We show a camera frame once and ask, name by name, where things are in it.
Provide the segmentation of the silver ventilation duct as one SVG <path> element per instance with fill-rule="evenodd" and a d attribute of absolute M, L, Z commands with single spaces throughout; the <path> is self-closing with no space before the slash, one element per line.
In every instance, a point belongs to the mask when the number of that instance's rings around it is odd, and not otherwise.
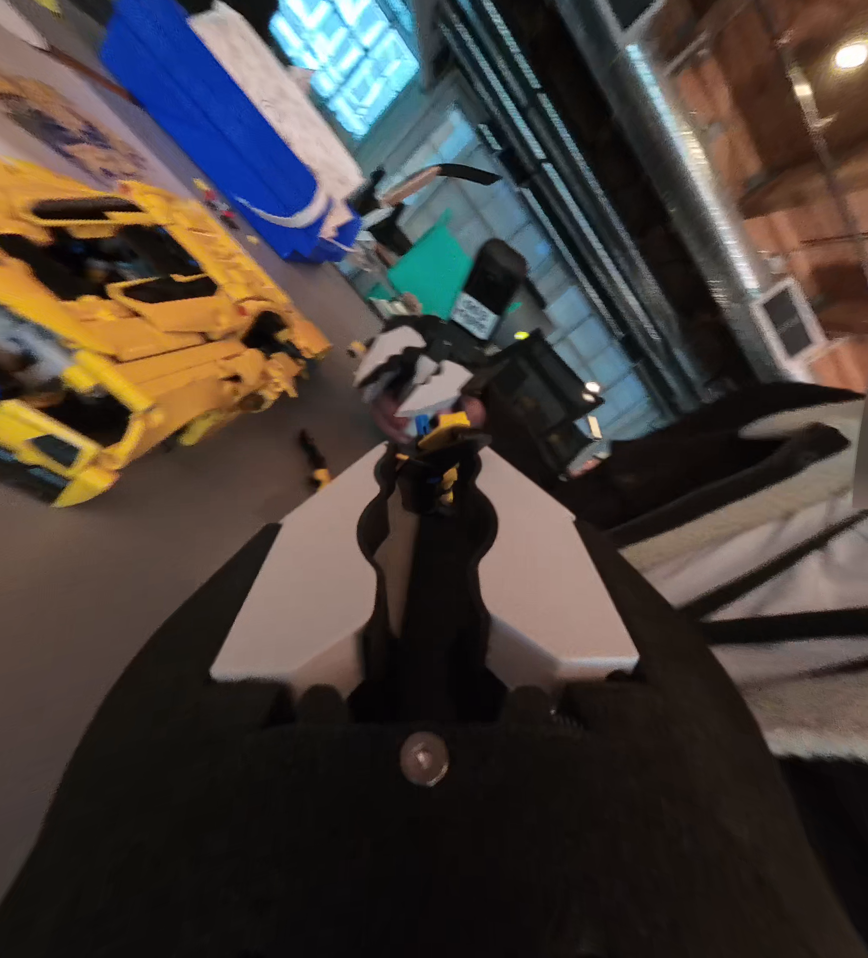
<path fill-rule="evenodd" d="M 612 2 L 556 2 L 739 346 L 758 377 L 778 380 L 784 373 L 752 312 L 772 284 L 768 269 L 667 78 L 660 54 L 646 38 L 645 25 L 660 6 L 662 2 L 649 2 L 625 28 Z"/>

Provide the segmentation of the scattered small brick pieces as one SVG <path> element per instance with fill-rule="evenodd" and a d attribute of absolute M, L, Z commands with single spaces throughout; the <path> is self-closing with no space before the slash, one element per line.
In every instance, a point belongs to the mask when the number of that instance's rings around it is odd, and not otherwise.
<path fill-rule="evenodd" d="M 215 217 L 230 231 L 240 234 L 240 238 L 249 245 L 260 246 L 260 240 L 257 236 L 246 233 L 242 227 L 235 211 L 230 207 L 227 200 L 223 198 L 207 181 L 194 177 L 191 180 L 192 187 L 199 199 Z"/>

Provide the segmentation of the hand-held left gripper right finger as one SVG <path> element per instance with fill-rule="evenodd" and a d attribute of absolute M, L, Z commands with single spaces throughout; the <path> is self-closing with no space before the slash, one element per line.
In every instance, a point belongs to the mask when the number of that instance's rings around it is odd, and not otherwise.
<path fill-rule="evenodd" d="M 472 486 L 496 519 L 477 566 L 489 618 L 486 667 L 508 707 L 564 713 L 567 688 L 631 674 L 635 644 L 595 567 L 573 513 L 490 448 Z"/>

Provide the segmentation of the grey desk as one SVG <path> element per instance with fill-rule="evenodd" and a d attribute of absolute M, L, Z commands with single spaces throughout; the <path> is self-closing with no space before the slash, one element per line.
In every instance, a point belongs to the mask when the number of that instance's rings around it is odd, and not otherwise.
<path fill-rule="evenodd" d="M 0 483 L 0 899 L 106 693 L 153 632 L 263 525 L 308 494 L 296 435 L 340 471 L 376 440 L 344 349 L 372 315 L 334 265 L 265 271 L 333 350 L 296 400 L 202 446 L 158 451 L 86 508 Z"/>

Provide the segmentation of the wooden document stand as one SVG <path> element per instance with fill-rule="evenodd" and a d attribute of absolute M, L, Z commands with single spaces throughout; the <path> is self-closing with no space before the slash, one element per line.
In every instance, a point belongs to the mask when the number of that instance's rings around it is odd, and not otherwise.
<path fill-rule="evenodd" d="M 502 176 L 465 164 L 438 163 L 411 174 L 383 193 L 374 190 L 371 194 L 373 206 L 369 210 L 373 212 L 375 209 L 385 210 L 400 206 L 407 199 L 419 194 L 429 185 L 441 179 L 456 180 L 479 186 L 493 186 L 501 181 Z"/>

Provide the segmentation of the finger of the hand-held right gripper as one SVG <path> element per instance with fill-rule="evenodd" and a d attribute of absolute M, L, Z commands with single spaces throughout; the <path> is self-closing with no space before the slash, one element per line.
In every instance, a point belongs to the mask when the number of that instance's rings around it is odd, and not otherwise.
<path fill-rule="evenodd" d="M 382 330 L 368 345 L 353 378 L 358 391 L 408 391 L 428 374 L 428 344 L 416 328 Z"/>
<path fill-rule="evenodd" d="M 473 372 L 449 359 L 419 357 L 409 383 L 409 391 L 396 409 L 398 417 L 437 415 L 451 407 Z"/>

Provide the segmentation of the white printed paper bag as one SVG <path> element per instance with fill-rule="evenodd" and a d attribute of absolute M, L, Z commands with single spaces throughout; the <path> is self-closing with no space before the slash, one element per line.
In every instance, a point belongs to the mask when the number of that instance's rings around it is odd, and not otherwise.
<path fill-rule="evenodd" d="M 188 17 L 198 35 L 268 126 L 313 175 L 313 198 L 296 213 L 262 212 L 278 226 L 307 226 L 312 214 L 324 214 L 319 239 L 326 257 L 351 253 L 361 233 L 360 217 L 347 199 L 365 183 L 365 176 L 327 119 L 310 98 L 309 71 L 285 66 L 239 12 L 214 2 Z"/>

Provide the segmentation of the yellow toy brick car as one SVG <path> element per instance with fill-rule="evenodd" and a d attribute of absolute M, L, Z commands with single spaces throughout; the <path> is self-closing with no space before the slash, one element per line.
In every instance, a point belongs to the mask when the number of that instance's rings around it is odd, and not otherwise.
<path fill-rule="evenodd" d="M 202 204 L 0 160 L 2 483 L 84 504 L 295 399 L 330 348 Z"/>

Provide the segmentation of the blue plastic bin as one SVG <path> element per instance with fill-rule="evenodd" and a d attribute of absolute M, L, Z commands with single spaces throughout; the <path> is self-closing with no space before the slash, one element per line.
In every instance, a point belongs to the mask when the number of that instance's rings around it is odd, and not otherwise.
<path fill-rule="evenodd" d="M 334 201 L 173 1 L 116 2 L 101 60 L 191 162 L 283 259 L 340 262 L 360 219 L 328 235 Z"/>

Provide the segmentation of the yellow black brick side assembly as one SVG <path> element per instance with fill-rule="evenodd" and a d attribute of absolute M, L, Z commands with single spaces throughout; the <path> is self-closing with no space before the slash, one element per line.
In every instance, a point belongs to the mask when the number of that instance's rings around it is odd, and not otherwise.
<path fill-rule="evenodd" d="M 412 515 L 449 513 L 480 469 L 490 437 L 463 412 L 420 419 L 426 432 L 406 452 L 395 455 L 395 488 L 403 509 Z"/>

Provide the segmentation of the black mesh office chair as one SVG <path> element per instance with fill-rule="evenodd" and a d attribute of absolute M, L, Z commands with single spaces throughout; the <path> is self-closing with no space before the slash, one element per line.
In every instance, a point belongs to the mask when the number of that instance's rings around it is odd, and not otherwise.
<path fill-rule="evenodd" d="M 590 425 L 604 404 L 599 385 L 579 377 L 539 330 L 521 333 L 493 359 L 487 395 L 493 434 L 524 443 L 560 474 L 589 459 L 601 438 Z"/>

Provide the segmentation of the person's right hand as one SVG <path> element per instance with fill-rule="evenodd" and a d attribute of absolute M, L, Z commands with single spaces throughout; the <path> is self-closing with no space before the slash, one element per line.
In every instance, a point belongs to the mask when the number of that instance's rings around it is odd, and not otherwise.
<path fill-rule="evenodd" d="M 391 392 L 385 391 L 368 403 L 368 412 L 383 436 L 391 443 L 406 447 L 416 440 L 414 419 L 398 414 L 401 400 Z"/>

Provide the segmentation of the slim black yellow brick strip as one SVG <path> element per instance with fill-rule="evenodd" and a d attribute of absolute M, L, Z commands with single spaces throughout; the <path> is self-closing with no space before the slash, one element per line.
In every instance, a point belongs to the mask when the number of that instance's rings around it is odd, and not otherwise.
<path fill-rule="evenodd" d="M 307 430 L 303 429 L 297 434 L 297 443 L 307 463 L 308 483 L 311 489 L 319 491 L 332 482 L 328 463 Z"/>

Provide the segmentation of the open building instruction booklet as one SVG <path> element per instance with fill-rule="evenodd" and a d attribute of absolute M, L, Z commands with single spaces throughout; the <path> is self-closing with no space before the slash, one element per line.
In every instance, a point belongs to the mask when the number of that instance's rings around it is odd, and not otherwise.
<path fill-rule="evenodd" d="M 145 181 L 150 172 L 139 150 L 42 80 L 0 69 L 0 117 L 94 186 Z"/>

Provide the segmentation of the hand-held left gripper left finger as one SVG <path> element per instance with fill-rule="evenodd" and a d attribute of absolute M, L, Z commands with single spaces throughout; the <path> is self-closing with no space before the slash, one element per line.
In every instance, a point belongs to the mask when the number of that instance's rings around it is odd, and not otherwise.
<path fill-rule="evenodd" d="M 290 511 L 210 668 L 219 684 L 284 686 L 298 701 L 329 687 L 347 701 L 361 684 L 360 635 L 377 578 L 358 523 L 380 493 L 380 443 Z"/>

